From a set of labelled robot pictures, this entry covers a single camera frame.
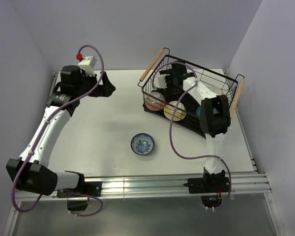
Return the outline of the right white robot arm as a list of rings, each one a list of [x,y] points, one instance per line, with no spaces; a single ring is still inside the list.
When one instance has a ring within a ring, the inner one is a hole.
[[[201,85],[196,71],[190,65],[179,61],[171,62],[171,65],[173,64],[181,64],[189,68],[194,74],[195,79],[185,82],[187,88],[184,89],[183,94],[179,97],[176,105],[174,106],[169,126],[170,145],[173,152],[182,159],[206,159],[204,163],[204,173],[208,173],[210,175],[203,179],[203,186],[205,190],[212,192],[215,191],[220,185],[220,180],[215,175],[224,171],[227,171],[229,175],[231,174],[230,168],[223,159],[224,140],[231,124],[228,98],[225,95],[217,95],[208,88],[205,88],[204,85]],[[195,99],[198,98],[201,102],[200,128],[206,137],[206,147],[208,152],[206,155],[194,157],[183,156],[175,149],[173,143],[173,121],[178,114],[178,106],[186,94],[190,94]]]

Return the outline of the yellow blue sun bowl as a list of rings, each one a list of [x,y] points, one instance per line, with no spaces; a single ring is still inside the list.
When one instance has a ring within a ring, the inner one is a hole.
[[[175,106],[177,105],[177,101],[171,101],[169,104],[165,105],[163,109],[163,113],[165,117],[171,120],[172,116],[174,116],[173,121],[181,121],[183,120],[187,113],[186,108],[182,102],[179,102],[176,111],[174,112]]]

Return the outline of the aluminium mounting rail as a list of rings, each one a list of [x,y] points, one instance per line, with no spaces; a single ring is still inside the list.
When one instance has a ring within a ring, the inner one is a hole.
[[[142,177],[88,177],[86,183],[102,183],[101,199],[155,198],[189,196],[185,183],[199,175],[164,175]],[[265,174],[233,173],[231,194],[271,193]]]

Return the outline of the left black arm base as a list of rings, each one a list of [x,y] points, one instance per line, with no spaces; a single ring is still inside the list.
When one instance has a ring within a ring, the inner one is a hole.
[[[67,199],[67,209],[70,213],[77,216],[91,216],[99,213],[103,208],[103,202],[99,199],[101,190],[101,181],[85,182],[82,188],[58,190],[57,198]],[[94,213],[81,214],[80,212],[85,211],[90,206],[91,200],[99,202],[99,209]]]

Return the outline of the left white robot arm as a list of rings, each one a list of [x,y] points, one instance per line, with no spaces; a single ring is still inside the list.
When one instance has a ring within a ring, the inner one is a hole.
[[[58,74],[59,81],[48,97],[41,123],[18,159],[9,159],[7,172],[17,190],[49,196],[68,189],[74,196],[85,193],[84,174],[74,171],[55,173],[48,166],[60,133],[82,98],[109,97],[116,90],[102,70],[98,77],[92,66],[67,65]]]

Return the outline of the white blue floral bowl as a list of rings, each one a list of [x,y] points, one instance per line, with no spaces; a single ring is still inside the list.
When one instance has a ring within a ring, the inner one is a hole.
[[[155,148],[155,141],[151,135],[147,133],[139,133],[131,139],[130,147],[137,155],[149,155]]]

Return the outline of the plain blue bowl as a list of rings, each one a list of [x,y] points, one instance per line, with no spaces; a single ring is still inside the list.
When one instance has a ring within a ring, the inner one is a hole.
[[[199,106],[199,107],[196,109],[196,116],[197,116],[197,117],[200,117],[200,116],[201,116],[201,106]]]

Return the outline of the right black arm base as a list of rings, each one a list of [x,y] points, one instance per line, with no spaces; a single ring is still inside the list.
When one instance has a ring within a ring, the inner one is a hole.
[[[188,178],[183,186],[188,188],[189,194],[210,194],[201,195],[202,204],[208,208],[216,208],[222,205],[222,194],[230,193],[231,181],[224,170],[218,174],[210,174],[204,170],[202,177]]]

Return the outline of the white blue-striped bowl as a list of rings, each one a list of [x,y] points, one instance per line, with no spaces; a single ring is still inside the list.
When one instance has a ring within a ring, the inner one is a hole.
[[[212,91],[212,92],[214,92],[214,93],[216,93],[217,95],[223,95],[224,94],[223,93],[223,90],[220,89],[220,88],[218,88],[218,87],[216,87],[216,86],[209,87],[209,90]]]

